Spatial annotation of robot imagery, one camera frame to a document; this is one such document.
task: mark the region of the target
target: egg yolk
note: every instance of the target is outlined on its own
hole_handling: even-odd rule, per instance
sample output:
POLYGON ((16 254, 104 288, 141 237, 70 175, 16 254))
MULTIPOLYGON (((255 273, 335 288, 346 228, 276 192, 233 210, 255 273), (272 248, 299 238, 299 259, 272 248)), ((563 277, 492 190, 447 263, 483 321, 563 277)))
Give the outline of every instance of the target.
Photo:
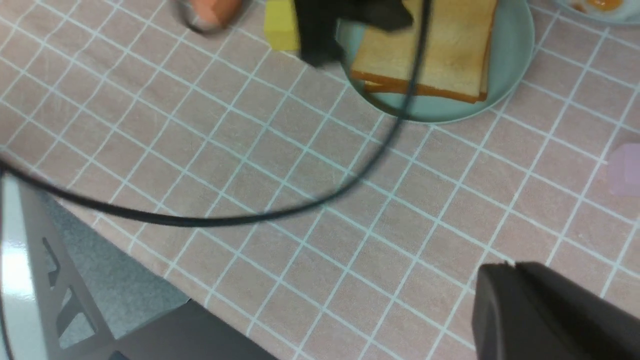
POLYGON ((589 5, 603 12, 609 12, 619 8, 622 2, 623 0, 587 0, 589 5))

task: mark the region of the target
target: yellow block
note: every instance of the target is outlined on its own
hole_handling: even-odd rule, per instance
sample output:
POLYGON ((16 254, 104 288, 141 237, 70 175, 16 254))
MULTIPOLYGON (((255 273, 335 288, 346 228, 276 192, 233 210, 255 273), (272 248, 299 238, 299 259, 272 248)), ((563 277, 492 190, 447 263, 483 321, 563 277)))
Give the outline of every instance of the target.
POLYGON ((296 51, 300 48, 298 20, 293 0, 267 0, 264 37, 274 50, 296 51))

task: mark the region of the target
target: fried egg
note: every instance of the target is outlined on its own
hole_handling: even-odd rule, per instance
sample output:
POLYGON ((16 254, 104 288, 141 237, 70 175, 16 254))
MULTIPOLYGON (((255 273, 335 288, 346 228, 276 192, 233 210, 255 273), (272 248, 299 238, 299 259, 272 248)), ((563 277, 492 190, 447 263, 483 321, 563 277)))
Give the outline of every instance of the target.
POLYGON ((640 15, 640 0, 577 0, 573 8, 608 20, 625 21, 640 15))

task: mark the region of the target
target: black object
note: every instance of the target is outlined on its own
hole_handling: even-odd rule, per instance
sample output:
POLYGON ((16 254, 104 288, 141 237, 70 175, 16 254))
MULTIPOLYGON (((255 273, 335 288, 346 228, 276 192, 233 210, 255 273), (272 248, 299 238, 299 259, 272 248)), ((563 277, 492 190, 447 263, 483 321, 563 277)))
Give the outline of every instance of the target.
POLYGON ((278 360, 193 300, 78 360, 94 359, 278 360))
MULTIPOLYGON (((357 0, 357 1, 382 1, 382 0, 357 0)), ((376 152, 369 158, 369 161, 362 167, 362 169, 353 176, 344 186, 330 193, 326 193, 320 196, 317 200, 311 200, 304 202, 291 208, 278 209, 268 213, 260 213, 256 215, 243 215, 239 217, 227 217, 227 218, 189 218, 189 217, 175 217, 171 215, 153 214, 146 211, 135 210, 131 208, 124 208, 121 206, 111 205, 106 202, 97 201, 89 197, 78 195, 74 192, 70 192, 45 181, 39 180, 33 176, 30 176, 26 172, 21 171, 17 167, 13 166, 9 161, 0 158, 0 173, 6 172, 14 176, 15 178, 25 182, 26 184, 33 186, 39 190, 50 193, 55 197, 73 202, 74 204, 84 206, 102 213, 113 215, 120 218, 126 218, 129 220, 135 220, 140 222, 146 222, 150 224, 175 226, 175 227, 221 227, 221 226, 235 226, 254 224, 256 222, 265 222, 277 220, 279 218, 290 217, 306 211, 313 210, 322 206, 328 202, 335 201, 345 195, 351 190, 354 190, 356 186, 360 184, 360 181, 378 166, 382 158, 387 154, 389 146, 393 145, 404 121, 408 118, 409 108, 412 105, 413 97, 418 84, 422 63, 424 62, 424 53, 427 43, 427 29, 429 22, 429 14, 431 13, 431 0, 422 0, 422 14, 420 20, 420 27, 418 31, 418 39, 413 58, 413 68, 411 70, 408 91, 404 96, 403 103, 400 106, 399 115, 396 118, 391 130, 388 132, 387 137, 382 141, 382 145, 378 147, 376 152)))
POLYGON ((640 359, 640 320, 539 263, 480 266, 472 327, 479 360, 640 359))
POLYGON ((294 4, 300 58, 313 67, 343 60, 344 50, 335 39, 338 20, 361 22, 388 32, 413 24, 401 0, 294 0, 294 4))

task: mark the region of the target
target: pink object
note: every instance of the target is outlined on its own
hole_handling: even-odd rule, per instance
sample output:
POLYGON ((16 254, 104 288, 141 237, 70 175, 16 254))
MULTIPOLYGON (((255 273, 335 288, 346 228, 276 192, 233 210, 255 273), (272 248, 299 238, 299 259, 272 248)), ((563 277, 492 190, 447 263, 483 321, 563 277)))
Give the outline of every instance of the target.
POLYGON ((628 143, 615 150, 607 172, 613 195, 640 197, 640 143, 628 143))

